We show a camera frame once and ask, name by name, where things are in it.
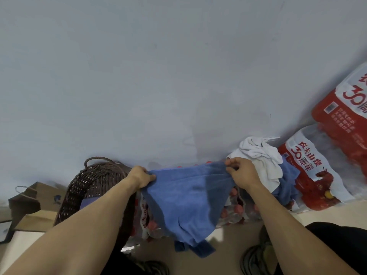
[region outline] white cloth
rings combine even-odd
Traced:
[[[270,146],[267,141],[267,138],[248,137],[227,158],[250,159],[255,165],[261,183],[273,192],[279,186],[279,178],[283,177],[283,171],[279,166],[283,163],[283,158],[278,149]]]

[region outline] white wall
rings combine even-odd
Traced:
[[[283,138],[367,54],[367,0],[0,0],[0,198],[87,157]]]

